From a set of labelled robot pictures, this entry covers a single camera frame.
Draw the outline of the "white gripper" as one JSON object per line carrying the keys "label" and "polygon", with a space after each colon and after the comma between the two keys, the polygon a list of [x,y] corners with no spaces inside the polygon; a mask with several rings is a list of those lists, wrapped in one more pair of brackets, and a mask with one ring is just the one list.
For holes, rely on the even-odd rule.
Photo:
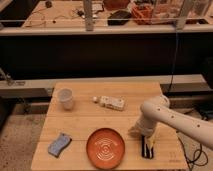
{"label": "white gripper", "polygon": [[146,139],[146,145],[148,148],[152,148],[155,143],[155,135],[153,134],[156,130],[156,127],[156,121],[148,118],[144,114],[141,114],[135,125],[128,130],[128,134],[132,137],[138,137],[140,135],[148,137]]}

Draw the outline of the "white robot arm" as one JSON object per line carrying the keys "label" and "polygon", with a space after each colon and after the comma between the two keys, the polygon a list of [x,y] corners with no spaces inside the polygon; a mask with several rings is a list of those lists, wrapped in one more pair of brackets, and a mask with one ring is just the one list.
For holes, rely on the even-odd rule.
{"label": "white robot arm", "polygon": [[155,133],[157,123],[161,122],[213,150],[213,123],[170,109],[170,101],[166,96],[159,95],[145,100],[140,111],[141,115],[128,131],[130,136],[143,135],[150,138]]}

